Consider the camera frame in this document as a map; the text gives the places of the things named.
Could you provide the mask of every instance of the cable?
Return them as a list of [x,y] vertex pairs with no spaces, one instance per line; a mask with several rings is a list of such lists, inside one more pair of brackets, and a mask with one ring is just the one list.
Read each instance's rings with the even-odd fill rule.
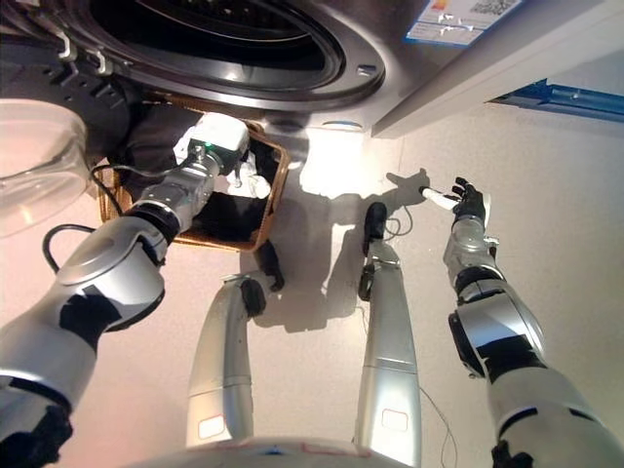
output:
[[172,171],[171,169],[166,169],[158,173],[151,173],[150,171],[142,171],[141,169],[137,169],[133,166],[126,166],[124,164],[102,164],[101,166],[95,166],[94,168],[92,168],[91,179],[94,181],[97,187],[104,193],[104,195],[108,197],[108,200],[110,200],[110,203],[115,209],[115,212],[117,212],[117,215],[119,216],[121,216],[123,213],[121,205],[119,205],[119,202],[117,201],[113,193],[110,191],[110,189],[106,185],[104,185],[104,183],[98,177],[96,177],[96,173],[100,173],[107,169],[112,169],[114,171],[130,171],[131,173],[138,174],[139,176],[150,177],[150,178],[163,177]]
[[89,226],[83,226],[82,224],[59,224],[56,227],[50,229],[43,238],[43,242],[41,243],[41,250],[43,251],[43,256],[46,258],[46,261],[52,268],[52,271],[57,273],[59,271],[59,265],[55,261],[55,258],[52,256],[50,252],[50,243],[52,242],[52,238],[55,237],[60,231],[65,230],[74,230],[74,231],[82,231],[82,232],[94,232],[95,229]]
[[367,323],[367,318],[368,318],[367,317],[367,311],[361,305],[356,306],[356,309],[360,309],[360,312],[362,312],[362,326],[364,327],[364,336],[368,336],[369,335],[369,325]]
[[397,230],[396,231],[392,231],[392,230],[388,229],[388,226],[386,225],[386,232],[388,234],[390,234],[390,238],[387,239],[388,241],[391,241],[395,237],[407,236],[408,234],[411,233],[411,231],[413,229],[413,218],[411,217],[410,210],[408,209],[408,207],[406,205],[403,205],[403,208],[405,209],[406,213],[408,214],[409,228],[408,228],[407,231],[401,232],[401,221],[398,220],[395,217],[389,217],[388,218],[389,221],[395,221],[397,223]]
[[427,393],[427,391],[422,388],[420,385],[418,385],[418,388],[420,389],[420,391],[422,392],[422,394],[427,397],[427,400],[429,400],[429,403],[431,403],[431,406],[433,406],[433,409],[436,411],[436,413],[438,414],[438,416],[440,417],[440,419],[442,419],[442,422],[444,423],[444,425],[447,428],[447,433],[445,434],[445,439],[442,442],[442,448],[440,450],[440,464],[442,465],[442,468],[447,468],[447,465],[445,464],[445,449],[447,448],[447,442],[450,441],[452,442],[452,447],[453,447],[453,452],[454,452],[454,458],[453,458],[453,467],[457,467],[457,441],[455,440],[455,436],[453,435],[452,431],[450,430],[450,425],[449,422],[447,421],[447,418],[445,417],[445,414],[438,408],[438,405],[436,405],[436,402],[433,401],[433,398],[431,398],[431,396]]

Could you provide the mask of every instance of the blue object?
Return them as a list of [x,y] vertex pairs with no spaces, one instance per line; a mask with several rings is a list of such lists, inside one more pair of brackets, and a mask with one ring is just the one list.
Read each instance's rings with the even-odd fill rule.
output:
[[624,96],[570,86],[549,85],[547,80],[538,81],[497,97],[491,102],[516,105],[524,109],[624,122]]
[[264,454],[265,455],[283,455],[284,453],[277,446],[273,446],[272,448],[267,450]]

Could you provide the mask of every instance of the robot leg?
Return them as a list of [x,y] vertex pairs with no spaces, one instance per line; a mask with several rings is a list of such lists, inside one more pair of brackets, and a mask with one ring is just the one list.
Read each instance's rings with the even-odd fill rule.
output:
[[187,447],[254,434],[247,322],[265,305],[262,286],[248,276],[227,279],[214,298],[190,378]]
[[354,443],[420,466],[416,356],[400,260],[383,241],[385,206],[367,211],[360,298],[370,302]]

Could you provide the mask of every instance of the white wire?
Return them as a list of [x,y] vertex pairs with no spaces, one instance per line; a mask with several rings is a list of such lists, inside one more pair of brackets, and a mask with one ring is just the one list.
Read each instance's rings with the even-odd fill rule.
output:
[[358,308],[362,311],[362,325],[364,327],[364,336],[368,336],[369,335],[369,324],[368,324],[368,320],[367,320],[367,310],[362,307],[361,305],[358,306]]
[[397,223],[397,230],[396,231],[392,231],[391,229],[388,228],[388,225],[386,224],[386,232],[388,234],[390,234],[390,237],[388,239],[386,239],[386,241],[391,241],[395,237],[407,236],[408,234],[411,233],[411,231],[413,229],[413,218],[411,217],[411,213],[410,213],[410,210],[408,209],[408,207],[406,205],[403,205],[403,208],[405,209],[406,213],[408,214],[409,228],[406,231],[401,232],[401,221],[398,218],[396,218],[396,217],[389,217],[387,219],[388,221],[394,221],[394,222]]
[[447,420],[447,417],[445,416],[445,414],[438,408],[438,405],[436,405],[436,402],[433,401],[433,398],[431,398],[431,396],[427,393],[427,391],[422,388],[420,385],[418,385],[418,388],[420,389],[420,391],[422,392],[422,394],[427,397],[427,400],[429,400],[429,403],[431,403],[431,406],[434,408],[434,410],[436,411],[436,413],[438,414],[438,416],[440,417],[440,419],[442,420],[442,422],[444,423],[444,425],[447,428],[447,433],[445,434],[445,439],[442,442],[442,448],[440,450],[440,464],[442,465],[442,468],[447,468],[447,465],[445,464],[445,450],[447,448],[447,442],[450,441],[452,442],[452,448],[453,448],[453,464],[452,466],[454,468],[457,468],[457,441],[455,440],[455,436],[453,435],[452,431],[450,430],[450,425],[449,422]]

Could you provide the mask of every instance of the label sticker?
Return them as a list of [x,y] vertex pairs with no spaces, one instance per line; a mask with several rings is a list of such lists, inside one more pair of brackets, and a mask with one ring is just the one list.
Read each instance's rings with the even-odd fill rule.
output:
[[413,42],[465,47],[524,0],[430,0],[406,35]]

